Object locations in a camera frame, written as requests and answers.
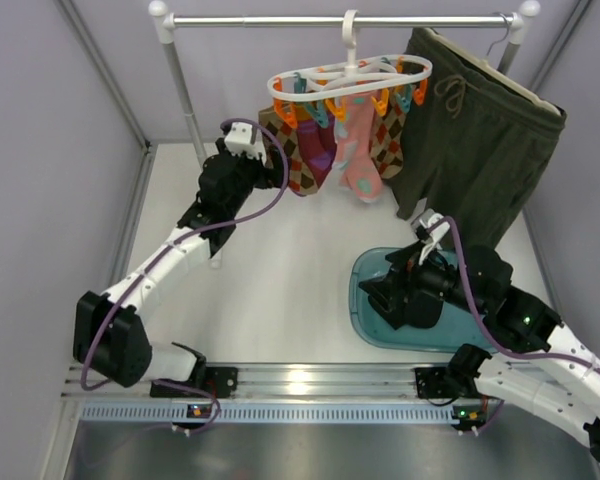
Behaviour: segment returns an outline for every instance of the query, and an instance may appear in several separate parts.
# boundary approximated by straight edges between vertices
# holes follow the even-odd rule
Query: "pants waistband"
[[[510,90],[506,85],[483,73],[481,69],[440,43],[434,33],[426,28],[415,28],[409,41],[410,54],[425,57],[434,65],[432,81],[443,82],[442,88],[435,88],[432,94],[449,93],[447,109],[452,115],[459,113],[462,102],[471,97],[504,116],[510,117],[533,128],[536,133],[555,137],[564,128],[566,114],[559,108],[561,115],[533,104],[530,100]],[[452,88],[461,89],[461,93],[450,93]]]

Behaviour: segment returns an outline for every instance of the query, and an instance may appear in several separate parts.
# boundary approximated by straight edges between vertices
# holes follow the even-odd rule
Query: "clothes rack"
[[[540,4],[536,0],[526,0],[518,12],[489,15],[444,15],[444,16],[356,16],[355,28],[507,28],[508,43],[498,64],[498,70],[507,73],[533,19],[540,13]],[[207,159],[207,151],[200,134],[191,103],[191,96],[182,72],[174,32],[179,28],[243,27],[243,28],[289,28],[289,27],[339,27],[342,16],[238,16],[238,17],[195,17],[176,15],[161,0],[149,5],[149,14],[153,17],[158,39],[163,45],[169,69],[180,97],[187,129],[196,150],[200,165]]]

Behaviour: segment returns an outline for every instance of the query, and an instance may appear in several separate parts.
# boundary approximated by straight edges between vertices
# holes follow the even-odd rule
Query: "red sock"
[[[331,158],[335,158],[336,149],[338,146],[336,145],[336,139],[333,136],[333,126],[336,122],[336,119],[331,113],[328,114],[328,118],[329,125],[327,125],[325,128],[319,128],[318,135],[320,136],[320,142],[322,143],[322,146],[326,152],[331,155]]]
[[[306,110],[304,108],[296,109],[296,116],[298,117],[296,135],[300,156],[313,173],[313,177],[318,187],[320,187],[331,170],[334,157],[329,155],[322,146],[319,134],[320,128]]]

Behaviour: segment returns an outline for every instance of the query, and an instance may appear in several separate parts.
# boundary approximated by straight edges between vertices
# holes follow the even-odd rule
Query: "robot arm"
[[[511,285],[513,268],[493,249],[468,248],[463,279],[461,268],[436,254],[435,246],[447,231],[437,231],[440,220],[425,212],[416,225],[420,240],[386,257],[391,263],[387,275],[360,283],[370,305],[394,328],[435,325],[437,318],[414,318],[409,309],[423,295],[430,302],[448,302],[472,312],[500,353],[491,356],[463,345],[448,365],[447,384],[458,396],[494,396],[553,423],[589,447],[600,462],[600,360],[554,310]],[[517,372],[504,363],[506,357],[537,365],[561,386]]]
[[[224,133],[219,153],[203,165],[195,202],[163,244],[121,282],[78,301],[74,358],[124,387],[159,378],[199,387],[204,356],[184,345],[151,343],[146,324],[171,290],[227,242],[253,189],[281,187],[281,165],[264,167],[251,125],[234,123]]]

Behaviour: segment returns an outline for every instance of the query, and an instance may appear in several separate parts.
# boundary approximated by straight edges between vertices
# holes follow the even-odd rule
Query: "drawstring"
[[[467,86],[473,88],[474,90],[478,90],[476,87],[468,83],[462,75],[460,75],[459,73],[454,73],[440,80],[436,84],[433,91],[437,97],[443,97],[456,86],[458,88],[453,93],[453,95],[447,98],[447,101],[444,104],[447,108],[447,111],[451,113],[451,118],[457,118],[458,115],[460,115],[460,112],[462,111],[464,94],[467,91]]]

